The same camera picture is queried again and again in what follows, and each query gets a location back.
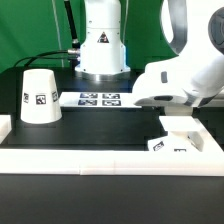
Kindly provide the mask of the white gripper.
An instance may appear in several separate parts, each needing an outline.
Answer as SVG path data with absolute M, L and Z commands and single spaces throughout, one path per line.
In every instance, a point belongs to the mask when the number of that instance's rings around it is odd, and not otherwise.
M 202 107 L 224 88 L 224 56 L 205 60 L 180 57 L 150 63 L 132 88 L 138 106 Z

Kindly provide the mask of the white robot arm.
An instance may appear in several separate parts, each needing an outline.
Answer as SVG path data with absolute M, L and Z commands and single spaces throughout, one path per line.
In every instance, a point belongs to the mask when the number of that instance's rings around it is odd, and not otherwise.
M 130 71 L 120 40 L 119 0 L 84 0 L 86 39 L 77 75 L 111 80 Z M 149 63 L 132 87 L 138 106 L 201 107 L 224 90 L 224 0 L 165 0 L 163 31 L 171 30 L 175 58 Z

